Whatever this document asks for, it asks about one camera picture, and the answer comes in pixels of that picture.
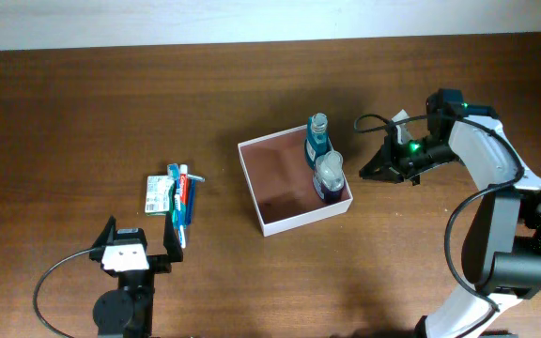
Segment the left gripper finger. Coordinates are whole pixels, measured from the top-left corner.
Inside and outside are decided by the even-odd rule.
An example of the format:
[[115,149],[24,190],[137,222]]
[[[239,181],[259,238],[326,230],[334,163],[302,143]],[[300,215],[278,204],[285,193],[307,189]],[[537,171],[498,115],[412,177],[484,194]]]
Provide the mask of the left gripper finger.
[[166,215],[164,220],[163,247],[166,250],[168,259],[171,263],[183,261],[183,250],[175,233],[173,218],[171,215]]
[[110,216],[106,225],[103,227],[103,230],[100,232],[94,243],[92,244],[93,248],[100,248],[107,245],[110,245],[115,238],[116,233],[116,218]]

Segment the dark blue soap bottle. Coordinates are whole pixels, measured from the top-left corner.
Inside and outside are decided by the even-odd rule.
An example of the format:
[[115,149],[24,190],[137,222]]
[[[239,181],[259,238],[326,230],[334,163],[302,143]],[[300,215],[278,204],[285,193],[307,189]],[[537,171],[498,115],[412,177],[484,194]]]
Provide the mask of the dark blue soap bottle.
[[345,186],[343,157],[335,150],[316,159],[313,185],[319,198],[326,204],[340,200]]

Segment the teal Listerine mouthwash bottle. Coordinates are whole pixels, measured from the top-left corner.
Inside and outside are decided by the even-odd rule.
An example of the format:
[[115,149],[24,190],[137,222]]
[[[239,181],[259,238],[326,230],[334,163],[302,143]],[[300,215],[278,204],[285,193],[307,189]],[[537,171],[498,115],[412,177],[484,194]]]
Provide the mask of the teal Listerine mouthwash bottle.
[[331,150],[332,144],[328,135],[328,117],[323,113],[310,116],[304,142],[304,155],[309,167],[314,169],[316,159]]

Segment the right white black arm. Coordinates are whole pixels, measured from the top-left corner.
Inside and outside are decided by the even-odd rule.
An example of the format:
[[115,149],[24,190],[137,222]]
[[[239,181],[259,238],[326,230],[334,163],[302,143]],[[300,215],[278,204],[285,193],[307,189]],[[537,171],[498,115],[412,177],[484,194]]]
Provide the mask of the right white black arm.
[[384,143],[359,176],[417,185],[421,174],[444,164],[466,167],[477,191],[454,209],[444,231],[445,260],[457,286],[412,334],[483,337],[505,311],[541,292],[541,178],[508,141],[492,107],[441,88],[425,108],[423,138],[410,136],[405,112],[381,120]]

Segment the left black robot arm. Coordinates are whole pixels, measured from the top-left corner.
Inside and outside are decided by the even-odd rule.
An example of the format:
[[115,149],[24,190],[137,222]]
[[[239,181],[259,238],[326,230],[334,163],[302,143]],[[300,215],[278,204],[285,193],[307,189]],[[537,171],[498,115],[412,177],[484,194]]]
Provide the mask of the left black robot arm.
[[164,254],[148,254],[141,228],[117,229],[110,217],[92,245],[89,258],[117,279],[117,287],[102,294],[93,306],[93,321],[99,337],[147,338],[152,335],[155,276],[168,274],[183,260],[183,250],[174,222],[164,220]]

